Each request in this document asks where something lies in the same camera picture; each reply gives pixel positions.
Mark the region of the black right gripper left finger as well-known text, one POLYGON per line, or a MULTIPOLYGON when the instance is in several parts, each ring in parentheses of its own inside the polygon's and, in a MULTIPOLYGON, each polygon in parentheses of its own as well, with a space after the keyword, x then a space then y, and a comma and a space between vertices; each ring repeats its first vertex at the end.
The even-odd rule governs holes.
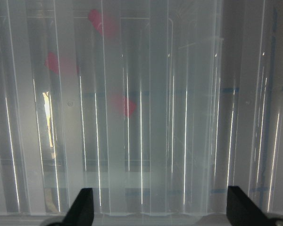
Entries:
POLYGON ((44 226, 91 226, 94 221, 93 189, 82 188, 62 219, 51 218, 44 226))

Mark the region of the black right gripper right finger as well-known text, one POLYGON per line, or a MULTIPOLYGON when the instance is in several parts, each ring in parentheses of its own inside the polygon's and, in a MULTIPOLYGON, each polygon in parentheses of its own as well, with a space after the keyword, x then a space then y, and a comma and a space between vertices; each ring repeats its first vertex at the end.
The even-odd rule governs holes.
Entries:
POLYGON ((232 226, 283 226, 283 218, 268 218, 238 186, 227 189, 226 216, 232 226))

